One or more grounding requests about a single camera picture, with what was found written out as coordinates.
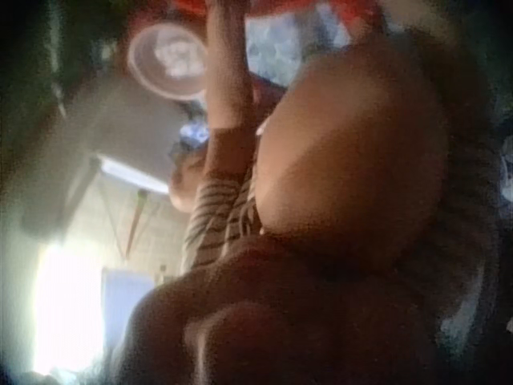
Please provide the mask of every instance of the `wall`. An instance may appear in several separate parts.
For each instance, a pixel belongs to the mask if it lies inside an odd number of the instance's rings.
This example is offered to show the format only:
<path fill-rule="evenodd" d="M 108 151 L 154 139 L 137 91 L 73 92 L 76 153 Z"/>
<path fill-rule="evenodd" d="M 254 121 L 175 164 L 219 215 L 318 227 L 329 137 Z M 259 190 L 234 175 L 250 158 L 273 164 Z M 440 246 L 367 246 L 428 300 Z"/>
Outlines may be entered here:
<path fill-rule="evenodd" d="M 124 96 L 132 103 L 123 102 Z M 137 124 L 128 124 L 123 120 L 126 116 L 132 122 L 137 118 Z M 15 375 L 33 365 L 34 284 L 40 257 L 58 240 L 55 230 L 62 222 L 63 207 L 77 180 L 88 170 L 91 150 L 100 144 L 112 144 L 116 151 L 128 149 L 122 154 L 133 150 L 139 167 L 166 178 L 170 161 L 165 149 L 176 137 L 183 118 L 176 105 L 146 95 L 131 79 L 118 75 L 95 79 L 84 84 L 69 103 L 66 119 L 55 117 L 42 143 L 2 186 L 0 358 Z M 106 192 L 114 225 L 101 188 Z M 119 257 L 114 234 L 126 247 L 135 203 L 135 188 L 97 176 L 72 217 L 67 241 L 78 237 L 87 241 L 91 250 L 98 252 L 94 257 L 101 258 L 107 267 L 156 275 L 166 265 L 166 274 L 175 274 L 187 218 L 174 211 L 166 197 L 150 198 L 141 218 L 141 226 L 146 227 L 139 228 L 131 260 L 125 262 Z"/>

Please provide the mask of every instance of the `person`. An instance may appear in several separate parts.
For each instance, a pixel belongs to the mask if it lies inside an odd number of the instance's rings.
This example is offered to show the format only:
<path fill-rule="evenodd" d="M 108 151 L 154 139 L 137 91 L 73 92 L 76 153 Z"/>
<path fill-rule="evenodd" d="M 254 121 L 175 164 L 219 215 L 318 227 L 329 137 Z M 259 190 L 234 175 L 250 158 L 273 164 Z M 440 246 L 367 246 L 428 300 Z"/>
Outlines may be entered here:
<path fill-rule="evenodd" d="M 478 72 L 430 3 L 382 0 L 415 57 L 371 34 L 309 65 L 261 138 L 254 216 L 236 217 L 257 147 L 248 3 L 208 2 L 194 261 L 137 306 L 111 378 L 435 383 L 439 323 L 495 247 Z"/>

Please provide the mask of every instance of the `red object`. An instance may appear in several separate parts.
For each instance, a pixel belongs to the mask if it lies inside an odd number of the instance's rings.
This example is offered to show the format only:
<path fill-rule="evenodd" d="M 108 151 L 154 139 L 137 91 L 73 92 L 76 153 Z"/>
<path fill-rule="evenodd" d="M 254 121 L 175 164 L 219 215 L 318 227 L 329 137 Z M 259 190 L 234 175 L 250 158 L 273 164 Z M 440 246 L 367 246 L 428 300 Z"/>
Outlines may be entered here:
<path fill-rule="evenodd" d="M 305 8 L 315 3 L 314 0 L 256 0 L 249 12 L 249 17 L 258 18 L 261 16 L 269 16 L 271 14 L 282 14 Z M 204 0 L 173 0 L 173 4 L 182 10 L 205 16 L 207 8 Z"/>
<path fill-rule="evenodd" d="M 258 18 L 300 10 L 319 2 L 318 0 L 256 0 L 249 17 Z M 344 24 L 361 18 L 372 26 L 381 23 L 381 12 L 376 0 L 330 0 L 335 12 Z M 204 17 L 207 13 L 204 0 L 173 0 L 181 10 Z"/>

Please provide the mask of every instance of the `dark hair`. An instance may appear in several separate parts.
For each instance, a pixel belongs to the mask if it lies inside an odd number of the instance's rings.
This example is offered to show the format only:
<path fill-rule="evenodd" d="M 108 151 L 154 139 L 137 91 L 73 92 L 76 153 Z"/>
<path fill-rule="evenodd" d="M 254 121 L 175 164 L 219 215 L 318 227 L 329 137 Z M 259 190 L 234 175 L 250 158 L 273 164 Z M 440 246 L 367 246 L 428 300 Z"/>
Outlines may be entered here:
<path fill-rule="evenodd" d="M 185 159 L 191 155 L 201 154 L 207 147 L 208 142 L 201 144 L 199 147 L 193 147 L 190 144 L 181 140 L 173 144 L 169 157 L 176 168 L 179 168 Z"/>

